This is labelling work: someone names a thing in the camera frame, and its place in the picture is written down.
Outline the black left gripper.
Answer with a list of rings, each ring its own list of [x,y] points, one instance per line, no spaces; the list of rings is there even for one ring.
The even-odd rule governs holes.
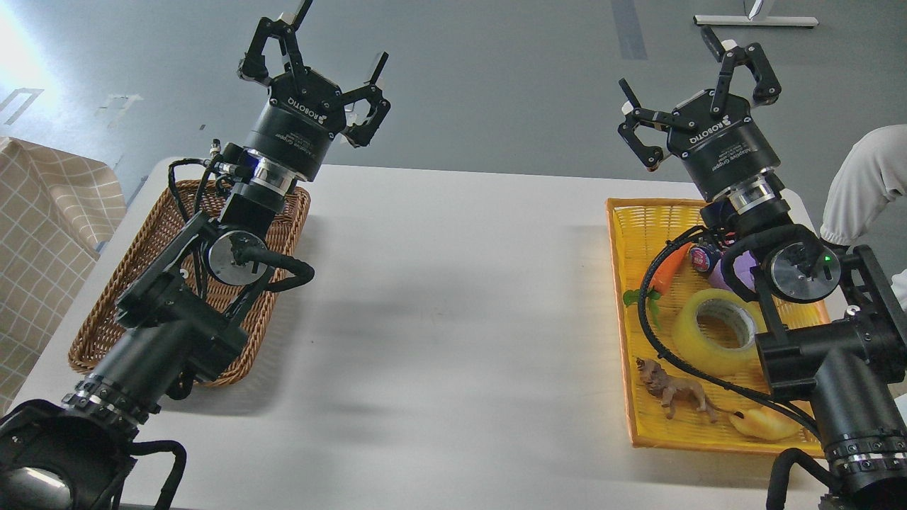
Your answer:
[[[389,58],[388,52],[382,52],[366,83],[341,94],[344,112],[341,108],[323,111],[323,103],[336,98],[340,88],[303,62],[297,32],[312,4],[301,1],[289,22],[262,17],[237,65],[241,80],[270,85],[268,103],[247,136],[247,149],[295,172],[305,181],[315,180],[334,137],[343,131],[344,139],[353,148],[366,147],[391,108],[377,84]],[[281,46],[285,74],[276,78],[269,74],[264,55],[269,40],[276,40]],[[299,78],[304,93],[298,93]],[[344,114],[352,114],[359,101],[368,104],[365,119],[357,123],[347,116],[346,126]]]

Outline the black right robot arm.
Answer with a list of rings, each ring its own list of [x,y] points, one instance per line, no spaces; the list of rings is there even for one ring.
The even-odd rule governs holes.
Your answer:
[[[660,112],[619,82],[626,96],[621,138],[648,170],[669,154],[680,159],[707,203],[704,224],[668,242],[642,278],[643,333],[664,361],[764,404],[819,440],[827,467],[796,448],[775,458],[768,509],[784,508],[793,465],[827,487],[822,509],[903,509],[905,422],[889,385],[905,378],[905,313],[868,246],[835,253],[790,218],[775,174],[779,158],[751,116],[752,106],[770,106],[782,90],[761,45],[723,42],[707,25],[701,35],[720,64],[715,87]],[[651,329],[655,272],[700,238],[723,249],[731,290],[759,304],[767,332],[755,342],[767,394],[707,375]]]

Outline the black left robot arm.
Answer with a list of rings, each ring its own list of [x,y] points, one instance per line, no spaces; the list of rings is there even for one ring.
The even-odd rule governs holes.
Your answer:
[[[4,509],[117,509],[140,456],[173,465],[155,504],[169,509],[187,463],[173,440],[138,442],[159,401],[182,400],[195,382],[217,380],[247,345],[241,324],[263,293],[312,280],[311,265],[272,251],[266,233],[299,181],[320,171],[331,142],[369,145],[390,110],[377,80],[342,91],[308,67],[291,20],[262,18],[237,75],[266,87],[268,103],[239,146],[213,141],[192,204],[174,175],[168,188],[184,226],[117,300],[124,334],[61,404],[32,399],[2,419]]]

